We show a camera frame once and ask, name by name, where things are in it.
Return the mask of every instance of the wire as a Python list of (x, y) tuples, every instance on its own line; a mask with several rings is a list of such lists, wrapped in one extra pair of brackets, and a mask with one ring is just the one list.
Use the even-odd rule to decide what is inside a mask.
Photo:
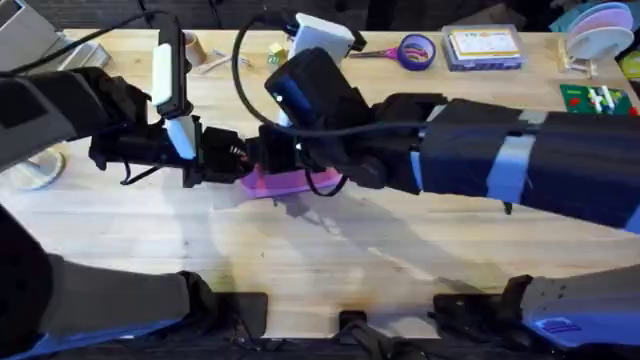
[(252, 104), (249, 102), (247, 98), (247, 94), (244, 92), (244, 88), (242, 87), (242, 82), (240, 81), (240, 72), (238, 70), (238, 60), (240, 56), (240, 45), (242, 44), (242, 40), (246, 35), (247, 31), (251, 26), (257, 22), (263, 22), (263, 14), (254, 15), (247, 24), (245, 24), (238, 31), (238, 35), (236, 36), (236, 40), (233, 43), (233, 52), (231, 54), (231, 75), (233, 76), (233, 85), (236, 88), (236, 92), (238, 93), (238, 97), (240, 97), (240, 101), (244, 105), (244, 107), (260, 121), (262, 124), (269, 126), (277, 131), (280, 131), (284, 134), (290, 136), (299, 136), (306, 138), (332, 138), (339, 136), (348, 136), (361, 134), (365, 132), (371, 131), (383, 131), (383, 130), (398, 130), (398, 129), (424, 129), (428, 127), (427, 123), (374, 123), (362, 126), (355, 126), (347, 129), (341, 130), (301, 130), (290, 128), (282, 125), (278, 125), (272, 120), (269, 120), (266, 116), (264, 116), (260, 111), (258, 111)]
[(33, 69), (37, 68), (38, 66), (42, 66), (42, 65), (44, 65), (44, 64), (46, 64), (48, 62), (51, 62), (52, 60), (54, 60), (54, 59), (56, 59), (56, 58), (58, 58), (58, 57), (60, 57), (60, 56), (62, 56), (64, 54), (68, 53), (69, 51), (77, 48), (78, 46), (80, 46), (80, 45), (82, 45), (82, 44), (84, 44), (86, 42), (89, 42), (89, 41), (91, 41), (91, 40), (93, 40), (93, 39), (95, 39), (95, 38), (97, 38), (99, 36), (102, 36), (102, 35), (110, 32), (110, 31), (113, 31), (115, 29), (122, 28), (122, 27), (124, 27), (124, 26), (126, 26), (126, 25), (128, 25), (128, 24), (130, 24), (130, 23), (132, 23), (132, 22), (134, 22), (136, 20), (138, 20), (138, 19), (146, 18), (147, 16), (150, 16), (150, 15), (166, 15), (166, 16), (172, 17), (176, 21), (178, 26), (180, 26), (180, 23), (178, 21), (178, 17), (175, 16), (174, 14), (171, 14), (171, 13), (169, 13), (167, 11), (164, 11), (164, 10), (149, 10), (149, 11), (145, 11), (145, 12), (143, 12), (141, 14), (137, 14), (137, 15), (134, 15), (134, 16), (128, 18), (128, 19), (122, 20), (121, 22), (119, 22), (117, 24), (114, 24), (114, 25), (112, 25), (112, 26), (110, 26), (108, 28), (92, 32), (91, 34), (86, 35), (86, 36), (80, 38), (79, 40), (76, 40), (76, 41), (72, 42), (71, 44), (63, 47), (62, 49), (60, 49), (58, 51), (55, 51), (52, 54), (47, 55), (47, 56), (45, 56), (45, 57), (43, 57), (41, 59), (38, 59), (38, 60), (36, 60), (34, 62), (19, 66), (19, 67), (13, 69), (13, 70), (8, 71), (8, 72), (7, 71), (0, 72), (0, 77), (15, 77), (18, 74), (27, 72), (29, 70), (33, 70)]
[(311, 177), (311, 171), (309, 171), (309, 169), (304, 170), (304, 177), (307, 180), (307, 185), (309, 185), (309, 189), (311, 189), (311, 192), (321, 197), (336, 196), (340, 192), (340, 190), (342, 190), (344, 185), (347, 183), (347, 180), (349, 180), (346, 176), (342, 175), (338, 184), (336, 184), (336, 186), (333, 189), (331, 189), (331, 191), (329, 191), (328, 193), (321, 193), (316, 187), (316, 184), (313, 182), (313, 177)]
[[(147, 11), (147, 7), (144, 5), (144, 0), (136, 0), (136, 2), (138, 3), (138, 9), (140, 9), (140, 13), (144, 13), (145, 11)], [(147, 27), (151, 29), (151, 21), (149, 21), (149, 19), (147, 18), (145, 18), (144, 21), (147, 23)]]
[(220, 13), (218, 13), (218, 8), (213, 3), (213, 0), (207, 0), (207, 2), (209, 3), (209, 9), (211, 9), (211, 13), (213, 17), (216, 18), (216, 21), (218, 22), (218, 29), (224, 29), (224, 27), (222, 26), (222, 18), (220, 17)]

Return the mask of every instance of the pink plate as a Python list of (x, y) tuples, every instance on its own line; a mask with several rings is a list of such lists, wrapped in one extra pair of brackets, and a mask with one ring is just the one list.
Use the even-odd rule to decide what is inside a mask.
[(602, 27), (621, 27), (631, 30), (633, 27), (633, 16), (625, 9), (602, 10), (577, 24), (571, 32), (569, 32), (569, 35), (567, 35), (567, 42), (575, 39), (582, 33)]
[[(341, 177), (342, 175), (334, 169), (311, 175), (313, 183), (318, 189), (335, 186)], [(256, 166), (256, 169), (244, 177), (241, 183), (247, 194), (254, 198), (285, 195), (309, 190), (304, 176), (304, 170), (267, 175), (263, 174), (260, 168)]]

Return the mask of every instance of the blue label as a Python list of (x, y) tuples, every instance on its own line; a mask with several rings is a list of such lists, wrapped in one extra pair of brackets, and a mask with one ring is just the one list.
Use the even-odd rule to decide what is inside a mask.
[(536, 326), (549, 334), (559, 334), (570, 331), (582, 331), (582, 329), (571, 322), (571, 320), (563, 317), (544, 319), (536, 321)]

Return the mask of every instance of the paper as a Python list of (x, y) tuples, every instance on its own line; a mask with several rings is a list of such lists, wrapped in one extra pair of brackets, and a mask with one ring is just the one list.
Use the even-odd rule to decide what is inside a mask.
[(453, 45), (453, 50), (456, 52), (456, 55), (458, 57), (458, 60), (480, 60), (480, 59), (496, 59), (496, 58), (500, 58), (500, 59), (505, 59), (505, 58), (517, 58), (520, 57), (520, 54), (514, 54), (514, 55), (459, 55), (460, 54), (460, 49), (458, 49), (458, 45), (456, 45), (456, 42), (454, 41), (453, 35), (449, 35), (449, 42), (451, 43), (451, 45)]
[(520, 56), (511, 30), (506, 28), (453, 30), (450, 40), (460, 60)]

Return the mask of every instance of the wooden table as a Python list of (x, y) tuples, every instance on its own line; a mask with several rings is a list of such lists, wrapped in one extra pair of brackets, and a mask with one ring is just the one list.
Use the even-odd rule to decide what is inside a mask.
[[(198, 34), (206, 49), (223, 51), (231, 49), (235, 36)], [(368, 49), (391, 47), (403, 35), (368, 33)], [(427, 35), (440, 43), (438, 34)], [(631, 90), (613, 61), (591, 82), (560, 74), (554, 36), (522, 34), (529, 61), (519, 71), (451, 73), (441, 55), (418, 73), (385, 59), (347, 59), (342, 69), (370, 104), (394, 92), (441, 92), (563, 110), (561, 83)], [(252, 32), (242, 51), (254, 63), (242, 73), (249, 98), (273, 118), (277, 108), (263, 88), (265, 58), (268, 45), (284, 40), (278, 32)], [(100, 42), (113, 56), (110, 74), (150, 90), (154, 31), (115, 31)], [(205, 124), (256, 133), (258, 123), (240, 104), (229, 65), (190, 74), (188, 94)], [(632, 102), (640, 105), (634, 95)], [(433, 336), (424, 315), (436, 293), (500, 292), (507, 279), (524, 273), (569, 276), (640, 258), (640, 241), (629, 233), (518, 206), (506, 216), (502, 204), (492, 200), (416, 197), (353, 185), (332, 199), (305, 193), (278, 202), (249, 200), (237, 185), (182, 189), (177, 170), (122, 187), (123, 167), (109, 165), (101, 173), (87, 157), (87, 140), (60, 148), (68, 167), (49, 189), (24, 193), (3, 185), (0, 190), (3, 205), (48, 251), (113, 269), (194, 270), (214, 290), (265, 291), (267, 335), (274, 337), (330, 335), (341, 309), (364, 309), (372, 324), (392, 334)]]

